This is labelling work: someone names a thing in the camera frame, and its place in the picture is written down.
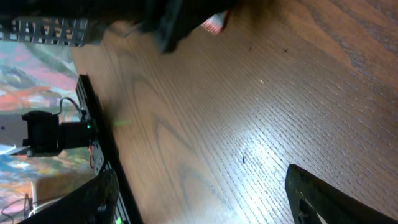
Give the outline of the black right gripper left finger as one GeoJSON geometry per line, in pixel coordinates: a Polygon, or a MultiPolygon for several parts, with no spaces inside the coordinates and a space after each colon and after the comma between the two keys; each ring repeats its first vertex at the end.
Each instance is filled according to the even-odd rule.
{"type": "Polygon", "coordinates": [[[118,194],[117,175],[107,170],[21,224],[110,224],[118,194]]]}

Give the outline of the red stick sachet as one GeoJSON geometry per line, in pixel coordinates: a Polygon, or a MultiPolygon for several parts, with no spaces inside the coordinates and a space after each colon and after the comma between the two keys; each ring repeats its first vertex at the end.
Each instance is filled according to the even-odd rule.
{"type": "Polygon", "coordinates": [[[230,11],[223,11],[214,14],[201,24],[201,27],[207,30],[212,35],[220,34],[227,26],[230,11]]]}

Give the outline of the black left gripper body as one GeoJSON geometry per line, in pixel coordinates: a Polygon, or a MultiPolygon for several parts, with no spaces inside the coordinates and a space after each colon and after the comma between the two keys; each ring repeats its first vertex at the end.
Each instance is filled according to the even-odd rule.
{"type": "Polygon", "coordinates": [[[235,4],[234,0],[149,0],[144,5],[139,31],[151,33],[160,51],[170,53],[193,29],[235,4]]]}

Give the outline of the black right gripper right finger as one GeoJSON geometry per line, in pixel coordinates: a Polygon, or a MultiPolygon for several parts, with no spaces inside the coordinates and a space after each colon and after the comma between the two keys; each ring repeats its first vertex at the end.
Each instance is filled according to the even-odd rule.
{"type": "Polygon", "coordinates": [[[285,191],[295,223],[397,223],[296,164],[288,166],[285,191]]]}

